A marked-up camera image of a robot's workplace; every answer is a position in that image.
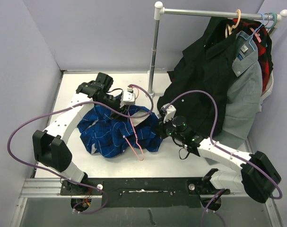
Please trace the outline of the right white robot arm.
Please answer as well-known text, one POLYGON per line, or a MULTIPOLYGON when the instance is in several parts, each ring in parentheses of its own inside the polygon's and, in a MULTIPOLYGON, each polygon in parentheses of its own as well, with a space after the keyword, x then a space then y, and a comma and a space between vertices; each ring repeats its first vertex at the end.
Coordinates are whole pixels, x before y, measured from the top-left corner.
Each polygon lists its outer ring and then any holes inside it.
POLYGON ((218 142, 195 132, 183 116, 170 120, 160 117, 157 134, 172 138, 175 145, 198 157, 211 159, 230 171, 214 168, 203 177, 202 187, 207 193, 219 189, 245 192, 259 203, 265 203, 272 195, 281 177, 269 158, 262 152, 242 152, 220 145, 218 142))

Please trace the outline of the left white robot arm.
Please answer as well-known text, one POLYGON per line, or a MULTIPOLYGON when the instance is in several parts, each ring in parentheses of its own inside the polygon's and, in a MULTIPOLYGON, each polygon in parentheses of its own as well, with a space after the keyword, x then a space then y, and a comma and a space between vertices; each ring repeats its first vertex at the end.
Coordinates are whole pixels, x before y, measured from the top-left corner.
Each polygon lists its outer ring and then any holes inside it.
POLYGON ((96 79, 83 82, 68 105, 68 111, 59 115, 43 131, 37 130, 33 136, 34 156, 37 162, 51 168, 73 182, 71 188, 77 194, 84 194, 88 189, 87 175, 72 162, 72 153, 67 147, 68 140, 83 117, 99 102, 112 110, 123 113, 128 101, 135 95, 132 88, 123 90, 114 97, 108 93, 113 78, 99 72, 96 79))

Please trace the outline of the pink wire hanger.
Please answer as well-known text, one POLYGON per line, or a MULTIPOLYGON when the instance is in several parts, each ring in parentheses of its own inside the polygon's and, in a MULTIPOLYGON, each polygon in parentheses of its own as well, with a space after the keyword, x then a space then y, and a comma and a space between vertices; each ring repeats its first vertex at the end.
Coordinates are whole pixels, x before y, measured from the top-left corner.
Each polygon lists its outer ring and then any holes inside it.
MULTIPOLYGON (((136 87, 131 87, 133 89, 136 89, 137 90, 137 94, 135 95, 135 100, 139 97, 139 89, 136 88, 136 87)), ((128 107, 128 116, 130 116, 130 107, 128 107)), ((144 152, 143 152, 143 149, 141 147, 141 145, 138 143, 138 136, 137 136, 137 133, 136 133, 136 130, 135 130, 135 127, 134 127, 134 124, 131 120, 131 118, 129 118, 129 121, 131 123, 131 126, 132 126, 132 129, 133 129, 133 133, 134 133, 134 137, 135 137, 135 144, 138 146, 138 148, 140 149, 141 151, 141 157, 139 156, 139 154, 135 151, 135 148, 132 147, 131 149, 133 150, 134 154, 136 155, 137 159, 139 161, 143 161, 144 160, 144 152)))

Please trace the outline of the blue plaid shirt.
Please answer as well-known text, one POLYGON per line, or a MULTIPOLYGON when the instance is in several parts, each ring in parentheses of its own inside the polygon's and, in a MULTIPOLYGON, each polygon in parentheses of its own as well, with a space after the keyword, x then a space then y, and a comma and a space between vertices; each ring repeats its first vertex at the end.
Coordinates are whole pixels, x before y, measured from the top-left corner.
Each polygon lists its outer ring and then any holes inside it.
MULTIPOLYGON (((95 105, 77 125, 80 139, 88 153, 99 153, 105 158, 113 158, 122 154, 129 145, 138 148, 129 119, 118 121, 111 119, 110 115, 109 109, 95 105)), ((151 113, 146 119, 139 118, 138 125, 135 124, 135 119, 131 120, 142 149, 157 152, 162 139, 154 131, 158 124, 155 113, 151 113)))

